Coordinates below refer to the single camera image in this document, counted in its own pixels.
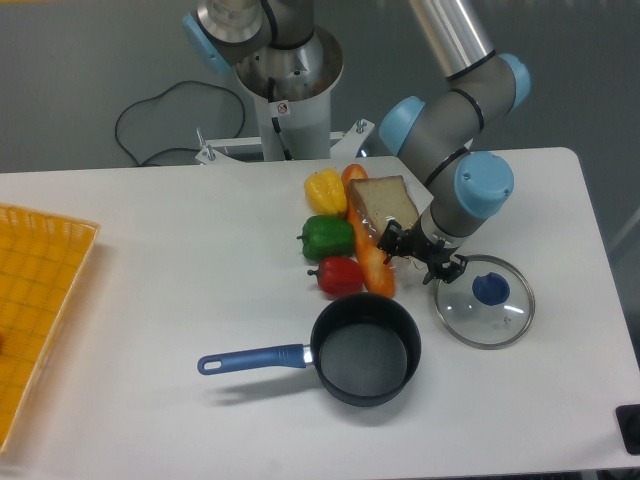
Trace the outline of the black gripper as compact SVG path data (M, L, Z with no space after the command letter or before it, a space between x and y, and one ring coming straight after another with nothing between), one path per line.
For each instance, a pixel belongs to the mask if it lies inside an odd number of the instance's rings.
M455 249L448 247L444 240L430 240L421 227L407 230L402 235L402 226L396 220L389 220L377 243L377 248L385 254L384 265L398 256L399 250L401 257L413 257L427 265L428 272L423 278L423 285L434 280L451 284L464 274L469 258L453 255Z

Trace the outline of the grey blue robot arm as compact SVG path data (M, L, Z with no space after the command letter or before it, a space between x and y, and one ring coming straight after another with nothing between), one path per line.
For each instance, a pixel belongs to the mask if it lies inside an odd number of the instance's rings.
M431 193L416 225L391 222L380 248L413 257L427 280L457 280L468 260L459 247L512 193L514 177L501 158L468 144L528 96L527 67L497 54L467 1L411 5L447 81L435 103L400 101L384 117L387 149ZM268 160L323 159L331 147L329 114L301 112L326 101L343 71L335 38L317 26L310 1L203 1L182 21L194 50L216 73L234 72L255 100L263 155Z

